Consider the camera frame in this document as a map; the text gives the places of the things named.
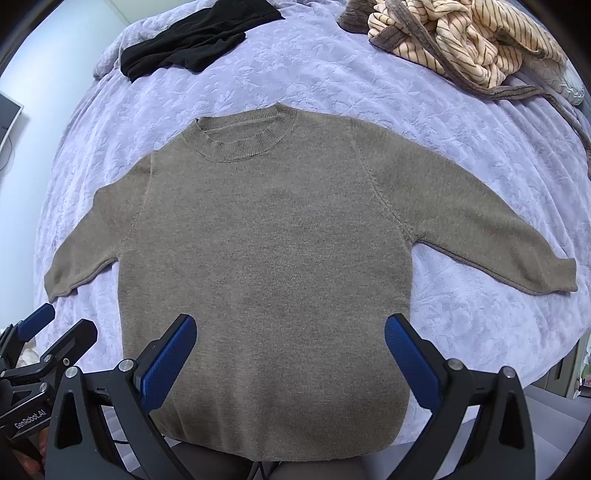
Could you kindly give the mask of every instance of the white pillow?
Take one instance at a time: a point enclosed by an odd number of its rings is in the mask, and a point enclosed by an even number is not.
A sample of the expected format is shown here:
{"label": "white pillow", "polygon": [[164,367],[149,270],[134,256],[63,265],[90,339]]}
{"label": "white pillow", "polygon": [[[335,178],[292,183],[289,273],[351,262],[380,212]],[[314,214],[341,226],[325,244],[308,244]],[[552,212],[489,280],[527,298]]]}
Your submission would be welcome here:
{"label": "white pillow", "polygon": [[538,60],[529,55],[523,55],[523,62],[570,104],[579,105],[583,102],[585,86],[570,60],[566,65],[562,65],[554,60]]}

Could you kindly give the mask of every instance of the knit sweater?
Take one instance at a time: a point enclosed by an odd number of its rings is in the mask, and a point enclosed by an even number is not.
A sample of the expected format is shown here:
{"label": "knit sweater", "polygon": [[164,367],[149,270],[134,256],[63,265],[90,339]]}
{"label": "knit sweater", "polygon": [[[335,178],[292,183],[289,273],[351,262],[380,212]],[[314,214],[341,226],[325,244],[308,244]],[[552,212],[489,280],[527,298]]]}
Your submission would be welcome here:
{"label": "knit sweater", "polygon": [[124,354],[179,313],[197,345],[163,407],[172,438],[252,460],[326,460],[396,437],[409,389],[384,341],[427,244],[530,294],[576,263],[476,177],[370,123],[276,104],[194,121],[57,250],[50,301],[119,261]]}

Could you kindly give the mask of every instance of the white wall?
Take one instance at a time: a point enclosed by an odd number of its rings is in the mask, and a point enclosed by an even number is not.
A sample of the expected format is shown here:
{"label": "white wall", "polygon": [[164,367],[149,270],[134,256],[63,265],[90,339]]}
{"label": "white wall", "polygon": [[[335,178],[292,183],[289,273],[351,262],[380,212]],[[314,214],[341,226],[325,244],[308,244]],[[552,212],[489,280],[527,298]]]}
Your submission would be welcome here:
{"label": "white wall", "polygon": [[35,235],[57,144],[96,59],[125,27],[104,0],[64,0],[0,77],[0,91],[24,105],[0,170],[0,328],[34,309]]}
{"label": "white wall", "polygon": [[191,0],[107,0],[129,22],[158,15]]}

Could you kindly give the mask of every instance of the brown corduroy strap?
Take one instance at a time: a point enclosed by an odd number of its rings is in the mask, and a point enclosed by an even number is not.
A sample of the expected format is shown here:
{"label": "brown corduroy strap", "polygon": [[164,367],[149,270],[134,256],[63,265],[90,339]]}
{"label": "brown corduroy strap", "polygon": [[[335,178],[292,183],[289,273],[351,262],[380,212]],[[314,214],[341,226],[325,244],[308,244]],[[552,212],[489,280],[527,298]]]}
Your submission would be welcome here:
{"label": "brown corduroy strap", "polygon": [[523,85],[518,87],[502,85],[493,88],[481,87],[472,80],[464,77],[464,75],[452,65],[443,54],[439,45],[433,40],[427,29],[415,18],[415,16],[413,16],[401,0],[385,0],[385,5],[388,11],[394,14],[396,19],[408,28],[410,34],[421,43],[423,48],[437,59],[445,70],[447,77],[463,90],[484,100],[524,100],[533,96],[541,96],[548,100],[550,105],[552,105],[562,118],[566,120],[581,139],[587,155],[587,175],[591,178],[591,140],[583,131],[579,122],[566,111],[551,93],[533,85]]}

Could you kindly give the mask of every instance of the sweater collar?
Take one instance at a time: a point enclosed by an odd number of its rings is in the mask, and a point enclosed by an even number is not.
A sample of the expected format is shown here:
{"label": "sweater collar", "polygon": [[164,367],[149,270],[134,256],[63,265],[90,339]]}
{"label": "sweater collar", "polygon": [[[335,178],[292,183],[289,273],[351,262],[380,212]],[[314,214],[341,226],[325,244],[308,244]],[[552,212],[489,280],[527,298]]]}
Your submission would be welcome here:
{"label": "sweater collar", "polygon": [[[248,110],[226,116],[204,116],[194,121],[183,132],[183,137],[199,154],[212,161],[228,162],[252,157],[277,145],[292,128],[297,110],[282,103],[267,108]],[[220,142],[207,132],[243,122],[273,119],[273,122],[254,137],[233,142]]]}

